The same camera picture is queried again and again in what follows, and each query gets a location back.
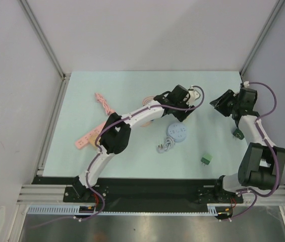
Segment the tan cube plug adapter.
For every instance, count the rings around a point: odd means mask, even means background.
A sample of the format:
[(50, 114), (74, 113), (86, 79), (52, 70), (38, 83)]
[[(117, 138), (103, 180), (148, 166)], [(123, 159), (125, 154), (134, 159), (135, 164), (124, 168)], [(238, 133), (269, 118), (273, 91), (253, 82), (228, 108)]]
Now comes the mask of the tan cube plug adapter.
[(100, 140), (100, 138), (98, 137), (98, 135), (91, 136), (91, 137), (89, 138), (89, 144), (90, 144), (94, 149), (97, 149), (97, 148), (98, 148), (98, 145), (99, 145), (99, 140)]

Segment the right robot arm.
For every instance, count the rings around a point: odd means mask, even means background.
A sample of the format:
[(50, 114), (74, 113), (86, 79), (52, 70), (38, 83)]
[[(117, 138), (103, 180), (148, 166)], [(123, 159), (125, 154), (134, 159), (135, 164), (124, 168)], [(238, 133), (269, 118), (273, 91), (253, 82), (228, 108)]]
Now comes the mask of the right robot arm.
[(222, 175), (220, 186), (214, 188), (214, 198), (226, 202), (232, 193), (252, 192), (260, 197), (271, 196), (279, 187), (284, 165), (285, 148), (269, 138), (262, 125), (262, 116), (254, 110), (257, 91), (242, 87), (238, 93), (227, 90), (210, 102), (215, 110), (231, 117), (247, 142), (248, 148), (233, 175)]

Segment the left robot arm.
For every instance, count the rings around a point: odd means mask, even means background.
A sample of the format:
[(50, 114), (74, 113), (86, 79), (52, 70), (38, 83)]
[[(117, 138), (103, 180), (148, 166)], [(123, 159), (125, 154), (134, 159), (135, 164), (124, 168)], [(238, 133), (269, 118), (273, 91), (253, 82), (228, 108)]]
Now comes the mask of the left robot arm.
[(198, 98), (200, 94), (194, 88), (186, 89), (177, 85), (172, 91), (156, 95), (142, 108), (133, 112), (123, 115), (116, 112), (111, 114), (95, 140), (95, 157), (87, 169), (73, 180), (75, 196), (83, 202), (92, 197), (91, 187), (96, 185), (109, 161), (127, 148), (134, 128), (169, 114), (182, 122), (195, 110), (193, 104)]

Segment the round blue power strip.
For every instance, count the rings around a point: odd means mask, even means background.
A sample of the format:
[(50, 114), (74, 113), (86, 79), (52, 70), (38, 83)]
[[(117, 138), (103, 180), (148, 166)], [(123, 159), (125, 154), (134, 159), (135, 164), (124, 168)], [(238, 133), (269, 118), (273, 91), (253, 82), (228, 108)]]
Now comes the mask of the round blue power strip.
[(183, 123), (172, 123), (167, 128), (164, 142), (157, 146), (158, 153), (164, 153), (174, 147), (176, 143), (183, 142), (187, 137), (187, 128)]

